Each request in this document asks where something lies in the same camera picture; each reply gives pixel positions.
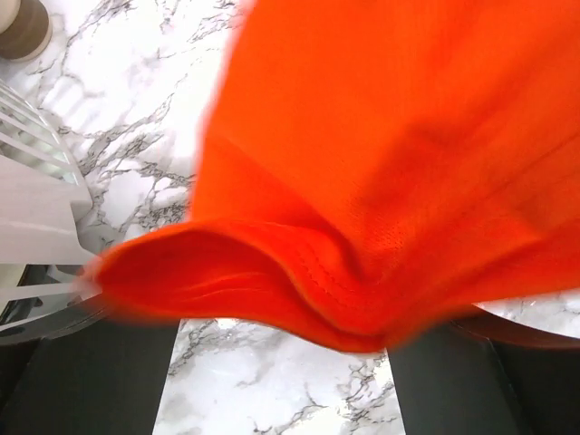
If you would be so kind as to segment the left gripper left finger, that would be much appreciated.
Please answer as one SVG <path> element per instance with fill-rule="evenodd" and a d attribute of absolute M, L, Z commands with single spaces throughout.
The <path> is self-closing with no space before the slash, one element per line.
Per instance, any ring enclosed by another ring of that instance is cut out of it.
<path fill-rule="evenodd" d="M 4 434 L 151 434 L 176 324 L 92 324 L 42 340 L 1 412 Z"/>

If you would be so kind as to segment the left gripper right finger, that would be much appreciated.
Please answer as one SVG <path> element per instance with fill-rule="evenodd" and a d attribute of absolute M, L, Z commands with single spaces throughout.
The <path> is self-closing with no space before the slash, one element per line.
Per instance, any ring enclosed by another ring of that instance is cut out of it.
<path fill-rule="evenodd" d="M 579 352 L 443 325 L 389 354 L 408 434 L 576 434 Z"/>

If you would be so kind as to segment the orange t shirt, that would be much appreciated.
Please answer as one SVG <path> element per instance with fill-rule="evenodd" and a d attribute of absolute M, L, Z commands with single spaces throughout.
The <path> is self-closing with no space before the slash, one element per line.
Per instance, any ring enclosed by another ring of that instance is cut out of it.
<path fill-rule="evenodd" d="M 188 220 L 109 250 L 127 315 L 349 353 L 579 285 L 576 1 L 257 1 Z"/>

